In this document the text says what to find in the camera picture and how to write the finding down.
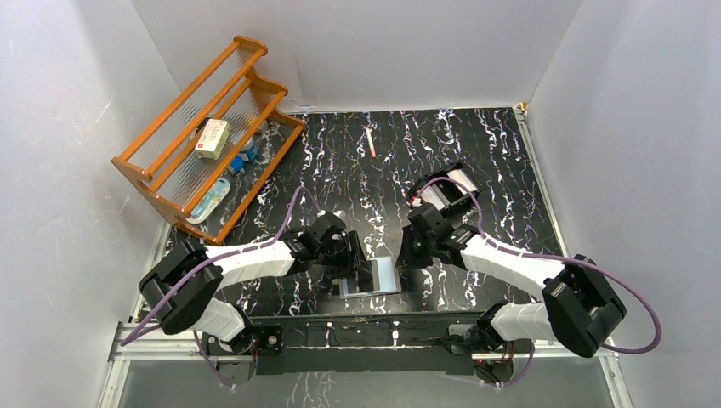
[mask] small box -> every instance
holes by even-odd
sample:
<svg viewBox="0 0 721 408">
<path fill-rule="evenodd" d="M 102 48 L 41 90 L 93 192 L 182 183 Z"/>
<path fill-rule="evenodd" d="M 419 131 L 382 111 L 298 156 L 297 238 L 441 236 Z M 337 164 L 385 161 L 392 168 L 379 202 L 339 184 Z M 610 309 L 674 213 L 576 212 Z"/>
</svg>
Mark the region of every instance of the small box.
<svg viewBox="0 0 721 408">
<path fill-rule="evenodd" d="M 198 157 L 217 160 L 223 151 L 230 134 L 228 121 L 210 119 L 202 129 L 201 137 L 196 144 Z"/>
</svg>

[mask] purple cable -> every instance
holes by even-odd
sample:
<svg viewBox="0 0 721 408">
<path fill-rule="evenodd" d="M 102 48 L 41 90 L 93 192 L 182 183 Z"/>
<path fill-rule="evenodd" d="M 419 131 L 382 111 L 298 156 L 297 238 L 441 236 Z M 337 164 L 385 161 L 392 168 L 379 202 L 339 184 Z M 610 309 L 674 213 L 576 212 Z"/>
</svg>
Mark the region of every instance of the purple cable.
<svg viewBox="0 0 721 408">
<path fill-rule="evenodd" d="M 531 342 L 531 351 L 528 352 L 528 361 L 525 363 L 525 367 L 523 367 L 523 370 L 520 372 L 519 376 L 514 378 L 513 380 L 510 380 L 508 382 L 502 382 L 504 387 L 507 387 L 509 385 L 514 385 L 518 381 L 520 381 L 521 378 L 525 376 L 525 374 L 528 372 L 528 369 L 531 368 L 531 362 L 533 361 L 533 354 L 536 352 L 536 346 Z"/>
<path fill-rule="evenodd" d="M 205 349 L 202 347 L 201 339 L 198 337 L 198 332 L 193 331 L 193 337 L 196 338 L 196 344 L 198 345 L 198 351 L 202 355 L 203 359 L 207 362 L 207 364 L 210 366 L 210 369 L 213 370 L 215 373 L 215 376 L 220 380 L 221 383 L 225 384 L 226 387 L 230 387 L 230 389 L 233 389 L 236 387 L 236 385 L 226 376 L 220 373 L 218 368 L 213 364 L 213 362 L 210 360 L 210 357 L 205 352 Z"/>
<path fill-rule="evenodd" d="M 523 258 L 547 259 L 547 260 L 552 260 L 552 261 L 560 261 L 564 264 L 573 264 L 576 266 L 581 266 L 583 268 L 591 269 L 591 270 L 598 272 L 599 274 L 605 276 L 606 278 L 611 279 L 615 283 L 621 285 L 629 293 L 634 295 L 639 300 L 639 302 L 641 302 L 641 304 L 644 305 L 644 308 L 646 309 L 646 311 L 649 312 L 649 316 L 651 317 L 651 320 L 653 320 L 653 324 L 654 324 L 655 334 L 654 334 L 653 340 L 651 340 L 651 343 L 649 343 L 648 345 L 646 345 L 642 348 L 636 348 L 636 349 L 635 348 L 625 348 L 624 349 L 624 348 L 618 348 L 615 346 L 611 346 L 609 344 L 602 344 L 602 347 L 604 349 L 608 349 L 610 351 L 615 351 L 617 353 L 623 353 L 623 354 L 643 354 L 643 353 L 648 353 L 651 350 L 655 349 L 656 346 L 658 346 L 658 344 L 661 342 L 661 335 L 662 335 L 661 320 L 658 318 L 658 314 L 651 307 L 649 301 L 646 300 L 646 298 L 643 295 L 641 295 L 640 293 L 638 293 L 635 289 L 630 287 L 628 285 L 628 283 L 621 280 L 621 278 L 619 278 L 618 276 L 613 275 L 611 272 L 601 269 L 598 265 L 594 265 L 592 263 L 585 262 L 585 261 L 582 261 L 579 259 L 560 257 L 558 255 L 546 255 L 546 254 L 541 254 L 541 253 L 515 251 L 515 250 L 507 248 L 505 246 L 499 246 L 494 240 L 488 239 L 489 238 L 488 234 L 486 234 L 483 231 L 483 229 L 481 228 L 481 220 L 483 219 L 483 214 L 482 214 L 482 211 L 480 208 L 480 204 L 478 203 L 478 200 L 475 198 L 475 195 L 473 195 L 466 188 L 465 185 L 457 182 L 456 180 L 454 180 L 452 178 L 447 178 L 447 177 L 433 178 L 432 180 L 428 181 L 428 183 L 426 183 L 426 185 L 424 185 L 424 187 L 422 187 L 422 189 L 420 189 L 420 191 L 418 191 L 417 195 L 420 196 L 423 193 L 423 191 L 426 190 L 431 184 L 438 183 L 439 181 L 449 181 L 451 183 L 454 183 L 457 187 L 459 187 L 460 189 L 465 191 L 466 194 L 468 194 L 470 196 L 471 200 L 475 204 L 476 210 L 478 211 L 478 222 L 476 223 L 476 228 L 478 228 L 478 234 L 482 238 L 484 238 L 485 242 L 488 245 L 490 245 L 491 247 L 496 248 L 498 251 L 505 252 L 507 254 L 514 255 L 514 256 L 521 256 Z"/>
<path fill-rule="evenodd" d="M 306 189 L 305 186 L 299 185 L 299 187 L 297 187 L 297 189 L 295 189 L 295 192 L 293 193 L 293 196 L 291 198 L 291 203 L 288 205 L 288 211 L 286 212 L 286 217 L 283 219 L 283 223 L 281 224 L 281 227 L 278 229 L 278 232 L 276 232 L 275 235 L 273 236 L 273 239 L 268 242 L 265 242 L 264 244 L 260 244 L 260 246 L 249 246 L 247 248 L 244 248 L 243 252 L 255 251 L 256 249 L 269 247 L 269 246 L 275 244 L 276 242 L 278 242 L 278 240 L 281 238 L 281 235 L 283 235 L 283 232 L 286 230 L 288 222 L 290 222 L 290 220 L 291 220 L 292 210 L 293 210 L 293 207 L 295 206 L 295 201 L 298 199 L 298 194 L 300 194 L 301 191 L 305 191 L 306 193 L 308 193 L 308 197 L 310 198 L 310 201 L 313 203 L 313 207 L 315 207 L 315 210 L 318 213 L 320 213 L 322 211 L 321 208 L 318 206 L 318 201 L 316 201 L 315 198 L 310 194 L 310 191 L 308 189 Z"/>
<path fill-rule="evenodd" d="M 138 332 L 138 338 L 143 337 L 144 335 L 146 335 L 146 334 L 148 334 L 148 333 L 150 333 L 150 332 L 153 332 L 154 330 L 157 330 L 157 329 L 159 329 L 159 328 L 160 328 L 160 325 L 155 325 L 155 326 L 146 327 L 145 329 L 143 329 L 143 330 L 141 330 L 140 332 Z"/>
</svg>

